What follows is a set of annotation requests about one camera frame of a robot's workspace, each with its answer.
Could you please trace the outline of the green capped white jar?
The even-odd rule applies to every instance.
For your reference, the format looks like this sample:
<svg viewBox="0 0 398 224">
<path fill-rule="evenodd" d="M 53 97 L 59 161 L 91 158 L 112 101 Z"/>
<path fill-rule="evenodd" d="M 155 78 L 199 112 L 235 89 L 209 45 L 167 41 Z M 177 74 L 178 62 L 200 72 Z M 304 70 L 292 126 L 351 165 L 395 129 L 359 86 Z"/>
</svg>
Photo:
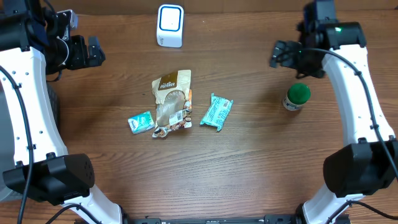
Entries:
<svg viewBox="0 0 398 224">
<path fill-rule="evenodd" d="M 310 97 L 311 91 L 306 84 L 295 83 L 287 91 L 285 98 L 282 100 L 282 104 L 285 109 L 289 111 L 298 111 Z"/>
</svg>

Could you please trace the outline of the small teal tissue pack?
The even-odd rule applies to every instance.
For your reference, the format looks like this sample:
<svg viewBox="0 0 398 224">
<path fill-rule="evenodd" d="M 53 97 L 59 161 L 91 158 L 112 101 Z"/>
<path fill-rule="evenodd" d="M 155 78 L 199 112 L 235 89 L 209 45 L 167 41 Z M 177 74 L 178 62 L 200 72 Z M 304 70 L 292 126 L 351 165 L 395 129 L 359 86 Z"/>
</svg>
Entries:
<svg viewBox="0 0 398 224">
<path fill-rule="evenodd" d="M 150 111 L 130 117 L 127 121 L 133 134 L 146 132 L 155 126 Z"/>
</svg>

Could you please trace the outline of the brown snack pouch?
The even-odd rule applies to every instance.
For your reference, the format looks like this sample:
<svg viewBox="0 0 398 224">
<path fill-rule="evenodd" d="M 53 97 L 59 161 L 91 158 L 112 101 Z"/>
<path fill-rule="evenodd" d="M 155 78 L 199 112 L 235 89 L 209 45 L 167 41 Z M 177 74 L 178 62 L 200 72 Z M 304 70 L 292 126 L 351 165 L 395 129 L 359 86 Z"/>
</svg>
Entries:
<svg viewBox="0 0 398 224">
<path fill-rule="evenodd" d="M 152 82 L 155 96 L 156 121 L 153 138 L 192 127 L 191 70 L 178 70 Z"/>
</svg>

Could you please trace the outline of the teal snack bar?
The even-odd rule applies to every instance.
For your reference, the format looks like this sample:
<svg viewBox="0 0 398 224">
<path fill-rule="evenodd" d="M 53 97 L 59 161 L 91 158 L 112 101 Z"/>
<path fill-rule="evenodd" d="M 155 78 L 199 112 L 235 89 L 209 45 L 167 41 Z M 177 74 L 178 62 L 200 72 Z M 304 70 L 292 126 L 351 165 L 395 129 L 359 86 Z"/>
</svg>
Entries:
<svg viewBox="0 0 398 224">
<path fill-rule="evenodd" d="M 217 132 L 220 132 L 227 116 L 229 115 L 229 112 L 232 109 L 233 103 L 233 100 L 228 100 L 212 93 L 211 105 L 208 108 L 208 111 L 202 117 L 200 125 L 205 124 L 208 126 L 213 126 L 216 128 Z"/>
</svg>

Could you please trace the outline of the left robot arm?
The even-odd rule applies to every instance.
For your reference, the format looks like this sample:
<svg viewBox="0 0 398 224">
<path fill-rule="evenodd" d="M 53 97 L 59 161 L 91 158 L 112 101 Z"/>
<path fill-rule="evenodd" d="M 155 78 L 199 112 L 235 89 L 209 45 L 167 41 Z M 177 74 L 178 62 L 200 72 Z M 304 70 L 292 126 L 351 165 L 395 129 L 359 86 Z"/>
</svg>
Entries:
<svg viewBox="0 0 398 224">
<path fill-rule="evenodd" d="M 73 210 L 86 223 L 127 223 L 95 185 L 86 154 L 69 154 L 58 131 L 59 102 L 47 75 L 99 67 L 96 37 L 71 35 L 78 19 L 39 0 L 1 9 L 1 201 L 28 199 Z"/>
</svg>

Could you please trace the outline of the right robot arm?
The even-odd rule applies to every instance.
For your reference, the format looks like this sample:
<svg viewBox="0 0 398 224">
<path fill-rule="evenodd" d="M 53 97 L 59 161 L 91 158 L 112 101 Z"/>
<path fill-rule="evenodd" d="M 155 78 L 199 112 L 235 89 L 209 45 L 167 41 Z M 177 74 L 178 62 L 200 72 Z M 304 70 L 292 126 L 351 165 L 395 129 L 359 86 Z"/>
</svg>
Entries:
<svg viewBox="0 0 398 224">
<path fill-rule="evenodd" d="M 397 138 L 376 95 L 364 32 L 340 22 L 332 0 L 303 10 L 298 41 L 278 41 L 271 67 L 296 70 L 297 78 L 328 76 L 338 103 L 343 147 L 323 163 L 324 185 L 293 215 L 266 215 L 266 223 L 349 223 L 345 210 L 397 180 Z"/>
</svg>

